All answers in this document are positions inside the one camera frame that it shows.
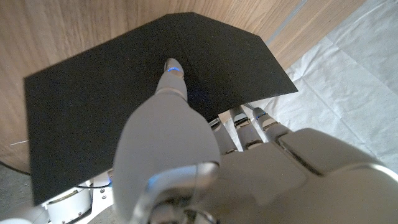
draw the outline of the black cable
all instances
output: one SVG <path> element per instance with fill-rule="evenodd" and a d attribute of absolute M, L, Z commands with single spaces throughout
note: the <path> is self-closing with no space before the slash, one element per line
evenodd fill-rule
<path fill-rule="evenodd" d="M 86 187 L 86 186 L 76 186 L 77 188 L 81 188 L 81 189 L 102 189 L 105 187 L 110 187 L 111 184 L 107 184 L 105 186 L 99 186 L 99 187 Z"/>

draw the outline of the black felt pad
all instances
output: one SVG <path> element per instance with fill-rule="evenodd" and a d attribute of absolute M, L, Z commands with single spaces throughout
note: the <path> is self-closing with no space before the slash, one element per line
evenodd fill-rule
<path fill-rule="evenodd" d="M 207 120 L 297 91 L 260 37 L 195 13 L 161 17 L 25 79 L 36 204 L 113 166 L 124 123 L 170 57 Z"/>

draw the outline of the robotic hand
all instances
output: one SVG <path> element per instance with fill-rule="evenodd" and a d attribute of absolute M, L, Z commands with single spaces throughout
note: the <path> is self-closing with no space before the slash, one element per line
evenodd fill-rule
<path fill-rule="evenodd" d="M 292 132 L 260 108 L 231 115 L 243 152 L 217 118 L 187 104 L 169 59 L 155 95 L 127 121 L 114 160 L 116 210 L 126 223 L 395 223 L 398 175 L 313 129 Z"/>

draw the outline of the white sheet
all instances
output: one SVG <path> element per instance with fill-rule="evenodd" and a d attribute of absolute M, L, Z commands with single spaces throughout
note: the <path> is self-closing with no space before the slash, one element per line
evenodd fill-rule
<path fill-rule="evenodd" d="M 293 131 L 323 131 L 398 172 L 397 1 L 366 1 L 286 72 L 298 93 L 255 106 Z"/>

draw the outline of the wooden surface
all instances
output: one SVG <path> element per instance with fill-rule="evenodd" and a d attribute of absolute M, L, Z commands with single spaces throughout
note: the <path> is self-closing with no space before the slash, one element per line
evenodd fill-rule
<path fill-rule="evenodd" d="M 308 0 L 269 48 L 288 68 L 363 2 Z M 0 1 L 0 161 L 29 172 L 23 77 L 173 12 L 193 11 L 266 41 L 299 3 L 300 0 Z"/>

